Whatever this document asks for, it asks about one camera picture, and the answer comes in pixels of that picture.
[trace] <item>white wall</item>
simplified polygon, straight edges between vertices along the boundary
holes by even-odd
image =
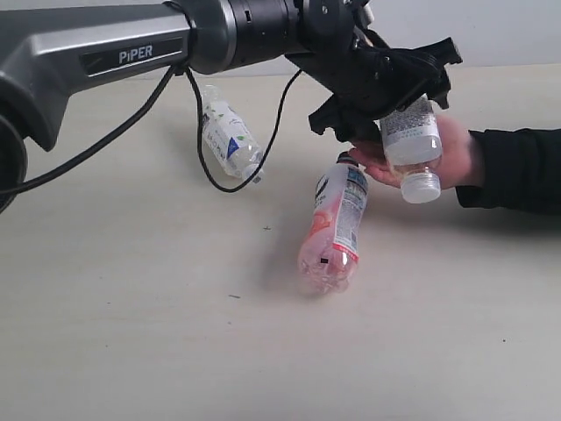
[[[0,10],[118,3],[161,1],[0,0]],[[414,47],[452,36],[467,66],[561,62],[561,0],[373,0],[372,6],[375,29],[392,46]],[[292,71],[280,59],[232,73]]]

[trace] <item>robotic arm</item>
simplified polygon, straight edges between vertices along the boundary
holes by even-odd
[[[393,49],[368,29],[369,0],[171,0],[0,12],[0,191],[25,179],[23,140],[52,150],[68,99],[175,66],[212,75],[285,56],[333,96],[311,129],[379,139],[376,119],[428,95],[448,108],[451,39]],[[3,211],[15,195],[0,196]]]

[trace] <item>human hand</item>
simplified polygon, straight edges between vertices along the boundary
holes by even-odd
[[[456,119],[437,116],[438,130],[443,145],[443,155],[435,172],[440,178],[442,189],[460,186],[483,187],[485,171],[477,142]],[[382,145],[356,140],[349,155],[366,173],[377,182],[399,188],[401,180],[395,176],[387,164]]]

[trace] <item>water bottle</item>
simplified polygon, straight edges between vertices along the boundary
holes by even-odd
[[[243,181],[251,177],[263,159],[263,152],[242,118],[230,107],[219,88],[202,90],[202,138],[224,172]],[[253,178],[263,180],[263,171]]]
[[[442,142],[430,100],[420,97],[404,111],[380,120],[384,153],[390,170],[401,180],[409,203],[428,203],[441,195],[435,173],[442,159]]]
[[[316,186],[312,226],[298,256],[302,292],[344,292],[359,263],[358,229],[368,197],[368,182],[347,153]]]

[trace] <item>black cable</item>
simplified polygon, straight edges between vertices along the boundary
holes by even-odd
[[[49,171],[46,174],[43,174],[43,175],[41,175],[37,178],[34,178],[34,179],[32,179],[28,182],[23,182],[23,183],[19,184],[18,186],[14,187],[14,188],[0,190],[0,195],[1,196],[3,196],[3,195],[17,195],[17,194],[25,193],[26,191],[30,191],[30,190],[36,189],[38,187],[41,187],[41,186],[47,184],[48,182],[51,182],[51,181],[61,177],[62,175],[66,174],[68,171],[71,171],[72,169],[78,167],[80,164],[87,161],[89,158],[94,156],[96,153],[100,152],[102,149],[104,149],[106,146],[108,146],[110,143],[112,143],[119,136],[126,133],[142,117],[144,117],[148,113],[148,111],[150,111],[150,109],[154,106],[154,104],[156,103],[156,101],[160,97],[161,93],[166,88],[169,81],[178,72],[178,70],[180,68],[182,68],[182,66],[172,66],[172,67],[170,67],[169,70],[164,75],[164,77],[162,77],[160,83],[158,83],[158,86],[156,87],[154,92],[150,95],[148,100],[145,102],[145,104],[136,113],[134,113],[132,115],[132,117],[130,117],[128,120],[126,120],[124,123],[122,123],[117,129],[115,129],[114,131],[109,133],[107,136],[105,136],[99,142],[94,144],[92,147],[90,147],[89,149],[80,153],[79,155],[75,156],[70,161],[67,161],[66,163],[64,163],[64,164],[60,165],[59,167],[55,168],[54,170]]]
[[[274,124],[273,134],[271,135],[271,139],[269,140],[269,144],[266,148],[265,153],[263,154],[263,158],[261,159],[261,162],[259,163],[258,167],[255,169],[253,174],[247,180],[245,180],[244,182],[239,184],[237,187],[234,187],[232,189],[228,189],[228,188],[225,188],[224,186],[221,186],[214,179],[214,177],[210,173],[210,170],[209,170],[209,167],[206,163],[206,160],[204,159],[204,154],[202,152],[203,110],[202,110],[201,90],[199,89],[199,85],[197,84],[197,82],[195,80],[193,72],[188,68],[186,70],[186,73],[187,73],[187,78],[189,79],[189,81],[191,82],[191,86],[193,87],[193,92],[195,92],[196,113],[197,113],[196,149],[197,149],[197,154],[199,155],[199,161],[201,162],[202,170],[204,171],[204,174],[209,179],[210,183],[214,187],[216,187],[218,190],[220,190],[224,193],[237,193],[241,189],[244,189],[250,182],[252,182],[253,179],[259,174],[259,171],[261,171],[261,169],[265,165],[265,161],[266,161],[267,157],[269,156],[269,154],[271,153],[271,149],[273,148],[274,141],[276,140],[277,134],[279,132],[279,127],[281,126],[282,111],[284,109],[284,103],[286,102],[286,99],[287,99],[287,94],[290,91],[290,88],[292,87],[293,83],[298,78],[298,76],[300,76],[302,74],[302,71],[298,70],[292,76],[292,78],[288,81],[287,86],[285,87],[284,91],[282,92],[282,96],[281,96],[280,102],[279,102],[279,108],[277,110],[277,118],[276,118],[276,122]]]

